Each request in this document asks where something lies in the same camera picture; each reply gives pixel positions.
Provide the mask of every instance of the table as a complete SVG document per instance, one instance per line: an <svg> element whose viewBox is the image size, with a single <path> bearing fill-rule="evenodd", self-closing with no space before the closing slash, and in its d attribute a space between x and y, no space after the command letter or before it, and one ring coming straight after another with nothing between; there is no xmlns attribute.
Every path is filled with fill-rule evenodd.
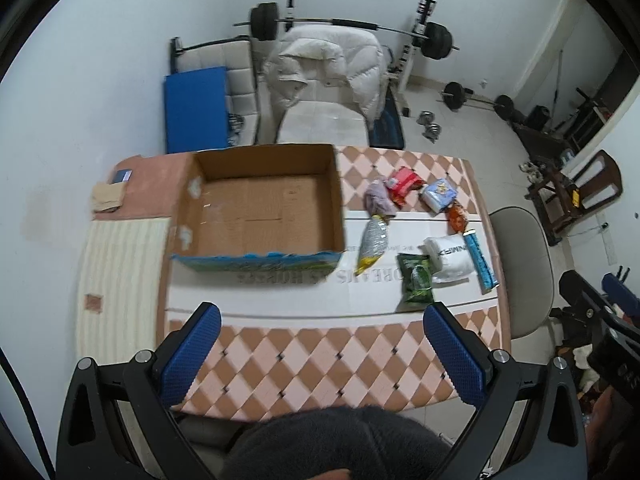
<svg viewBox="0 0 640 480"><path fill-rule="evenodd" d="M175 264L169 277L165 332L180 328L202 301L215 303L223 329L179 409L233 420L325 406L378 404L399 411L457 396L424 337L421 312L399 303L399 252L419 253L427 236L450 234L413 193L390 224L389 249L355 277L369 215L369 182L409 166L427 182L448 178L469 213L484 254L502 280L494 234L468 162L376 148L338 148L347 251L328 276L320 272L203 273ZM510 349L504 288L481 292L472 276L437 286L459 322L491 349Z"/></svg>
<svg viewBox="0 0 640 480"><path fill-rule="evenodd" d="M391 222L390 247L354 277L368 214L369 182L408 166L427 182L448 178L469 212L499 282L500 257L484 201L467 161L376 148L337 148L347 250L338 268L317 271L196 272L170 261L180 190L189 154L132 157L122 207L97 214L81 264L76 307L79 357L98 364L128 361L155 348L202 301L222 312L220 338L179 409L234 420L263 420L321 406L424 406L456 392L422 331L421 312L400 302L398 252L419 253L427 236L449 234L443 214L425 210L417 194ZM491 349L510 350L503 286L483 294L475 276L434 290L462 326Z"/></svg>

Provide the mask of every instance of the red snack package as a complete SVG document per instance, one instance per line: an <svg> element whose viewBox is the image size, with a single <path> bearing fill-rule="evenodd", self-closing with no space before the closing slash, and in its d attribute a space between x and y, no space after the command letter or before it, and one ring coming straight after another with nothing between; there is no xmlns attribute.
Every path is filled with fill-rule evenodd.
<svg viewBox="0 0 640 480"><path fill-rule="evenodd" d="M414 189L420 189L424 186L424 181L415 171L403 167L394 171L386 180L385 185L389 190L391 200L393 200L398 207L402 207L406 204L405 197L409 192Z"/></svg>
<svg viewBox="0 0 640 480"><path fill-rule="evenodd" d="M465 232L467 224L466 212L465 208L462 207L460 202L454 200L453 204L445 209L445 213L447 215L447 221L449 221L449 225L455 232Z"/></svg>

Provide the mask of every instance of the diamond pattern tablecloth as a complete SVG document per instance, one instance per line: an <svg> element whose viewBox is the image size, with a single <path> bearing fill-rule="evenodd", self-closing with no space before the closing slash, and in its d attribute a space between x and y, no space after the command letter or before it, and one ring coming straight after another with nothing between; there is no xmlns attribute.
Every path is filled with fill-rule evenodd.
<svg viewBox="0 0 640 480"><path fill-rule="evenodd" d="M446 178L457 190L458 201L466 211L478 214L473 192L459 158L428 153L398 152L380 148L339 146L338 168L342 177L342 203L352 211L364 211L364 192L369 183L378 177L389 177L403 166L411 168L427 184ZM409 193L402 211L427 212L417 193Z"/></svg>
<svg viewBox="0 0 640 480"><path fill-rule="evenodd" d="M496 349L498 317L492 306L456 319ZM173 320L169 329L181 325ZM223 326L180 409L255 421L343 404L399 411L456 395L421 320L329 329Z"/></svg>

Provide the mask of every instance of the white bag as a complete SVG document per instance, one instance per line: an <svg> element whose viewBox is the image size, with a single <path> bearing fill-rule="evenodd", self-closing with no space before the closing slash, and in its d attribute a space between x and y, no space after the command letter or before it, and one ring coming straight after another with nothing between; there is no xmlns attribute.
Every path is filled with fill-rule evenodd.
<svg viewBox="0 0 640 480"><path fill-rule="evenodd" d="M456 282L475 271L471 254L461 234L426 238L427 254L433 263L433 283Z"/></svg>

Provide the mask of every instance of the barbell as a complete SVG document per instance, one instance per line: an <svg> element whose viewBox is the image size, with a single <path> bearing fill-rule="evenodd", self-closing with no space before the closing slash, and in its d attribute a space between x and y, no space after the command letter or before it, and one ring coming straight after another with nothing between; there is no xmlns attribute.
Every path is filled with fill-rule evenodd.
<svg viewBox="0 0 640 480"><path fill-rule="evenodd" d="M498 95L495 101L473 97L466 92L465 88L460 83L455 81L447 83L444 87L444 91L440 92L440 95L442 95L442 100L449 110L459 110L467 101L477 101L479 103L492 105L495 113L498 114L498 117L505 121L511 119L515 111L513 100L511 100L508 95Z"/></svg>
<svg viewBox="0 0 640 480"><path fill-rule="evenodd" d="M452 50L459 50L453 45L453 37L447 27L439 23L426 24L424 34L409 32L398 28L382 27L377 23L360 22L357 20L342 20L339 18L280 18L278 4L275 2L258 4L249 12L249 21L234 23L234 27L249 25L251 35L258 41L273 41L278 35L278 23L330 23L343 27L363 28L365 30L388 30L397 34L405 34L414 38L414 45L420 47L423 56L431 59L443 59Z"/></svg>

